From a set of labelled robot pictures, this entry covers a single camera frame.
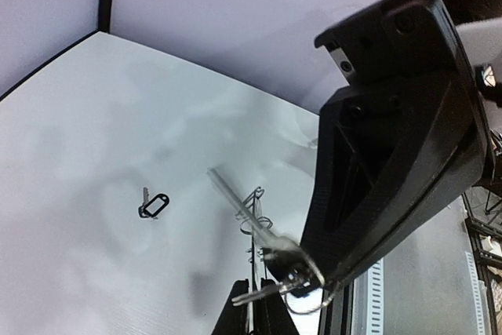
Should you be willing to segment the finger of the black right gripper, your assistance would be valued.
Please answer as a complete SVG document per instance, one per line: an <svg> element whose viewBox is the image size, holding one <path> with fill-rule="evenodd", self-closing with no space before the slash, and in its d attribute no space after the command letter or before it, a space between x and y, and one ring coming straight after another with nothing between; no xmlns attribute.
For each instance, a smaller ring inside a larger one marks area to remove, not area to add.
<svg viewBox="0 0 502 335"><path fill-rule="evenodd" d="M311 286L346 286L482 176L488 129L470 61L338 90L319 115L301 245Z"/></svg>

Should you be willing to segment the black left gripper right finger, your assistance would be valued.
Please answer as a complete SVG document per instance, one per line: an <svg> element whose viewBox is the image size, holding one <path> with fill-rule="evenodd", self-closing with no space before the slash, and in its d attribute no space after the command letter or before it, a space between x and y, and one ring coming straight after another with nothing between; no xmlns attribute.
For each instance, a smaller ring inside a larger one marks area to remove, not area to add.
<svg viewBox="0 0 502 335"><path fill-rule="evenodd" d="M291 315L278 293L258 300L258 333L298 335Z"/></svg>

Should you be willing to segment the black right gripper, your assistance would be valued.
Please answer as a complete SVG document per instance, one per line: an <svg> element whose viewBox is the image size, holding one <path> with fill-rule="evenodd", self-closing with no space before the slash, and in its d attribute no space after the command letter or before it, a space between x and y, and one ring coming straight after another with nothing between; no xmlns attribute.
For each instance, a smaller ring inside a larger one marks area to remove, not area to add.
<svg viewBox="0 0 502 335"><path fill-rule="evenodd" d="M470 68L443 0L380 0L315 37L352 86Z"/></svg>

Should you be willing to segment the perforated metal key ring disc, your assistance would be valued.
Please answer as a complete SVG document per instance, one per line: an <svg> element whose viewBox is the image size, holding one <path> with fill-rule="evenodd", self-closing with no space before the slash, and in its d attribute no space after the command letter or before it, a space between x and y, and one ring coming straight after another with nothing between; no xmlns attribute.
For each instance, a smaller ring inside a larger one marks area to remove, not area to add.
<svg viewBox="0 0 502 335"><path fill-rule="evenodd" d="M256 227L259 224L261 229L270 230L273 226L272 220L262 214L261 199L264 193L264 188L258 186L243 200L244 207L252 215L251 218L245 213L235 215L239 222L239 231L251 239L250 247L246 252L248 253L248 262L251 265L251 287L253 289L261 287L261 279L268 279L264 261L264 241Z"/></svg>

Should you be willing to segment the blue key tag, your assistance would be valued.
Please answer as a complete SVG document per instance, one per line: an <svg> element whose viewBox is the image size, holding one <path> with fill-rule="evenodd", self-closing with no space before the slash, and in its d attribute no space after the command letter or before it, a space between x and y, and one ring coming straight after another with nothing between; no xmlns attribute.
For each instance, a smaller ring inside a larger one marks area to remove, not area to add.
<svg viewBox="0 0 502 335"><path fill-rule="evenodd" d="M295 206L291 200L288 198L285 203L279 203L279 195L269 191L263 185L257 185L247 195L243 195L238 184L234 183L229 175L216 168L208 169L207 177L215 192L224 201L224 208L227 213L231 214L232 224L237 227L241 235L235 215L245 213L249 218L252 217L244 207L243 200L258 186L265 190L261 199L262 214L273 222L270 230L261 229L259 224L256 227L264 241L264 261L267 273L273 277L274 284L268 288L252 289L249 293L234 297L232 299L234 306L255 303L278 293L288 311L294 315L310 315L327 308L336 296L336 289L329 285L328 279L321 273L313 257L300 246L298 238L281 228L281 220L296 218ZM298 311L290 305L290 296L303 298L319 289L325 292L317 306Z"/></svg>

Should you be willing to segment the black key tag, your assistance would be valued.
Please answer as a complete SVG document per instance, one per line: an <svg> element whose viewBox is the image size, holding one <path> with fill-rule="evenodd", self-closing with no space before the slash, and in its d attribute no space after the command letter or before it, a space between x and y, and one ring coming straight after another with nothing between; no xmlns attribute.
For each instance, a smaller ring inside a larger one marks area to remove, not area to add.
<svg viewBox="0 0 502 335"><path fill-rule="evenodd" d="M142 190L143 202L138 208L139 218L157 220L158 215L168 206L170 198L168 195L159 193L150 197L147 187Z"/></svg>

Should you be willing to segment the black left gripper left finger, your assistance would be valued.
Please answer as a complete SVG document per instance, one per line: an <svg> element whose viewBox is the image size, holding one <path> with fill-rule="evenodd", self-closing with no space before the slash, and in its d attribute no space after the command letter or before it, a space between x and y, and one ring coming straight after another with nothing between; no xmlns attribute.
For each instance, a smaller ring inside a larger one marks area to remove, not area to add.
<svg viewBox="0 0 502 335"><path fill-rule="evenodd" d="M224 307L213 328L212 335L246 335L248 326L248 307L234 306L232 299L249 292L249 280L234 282Z"/></svg>

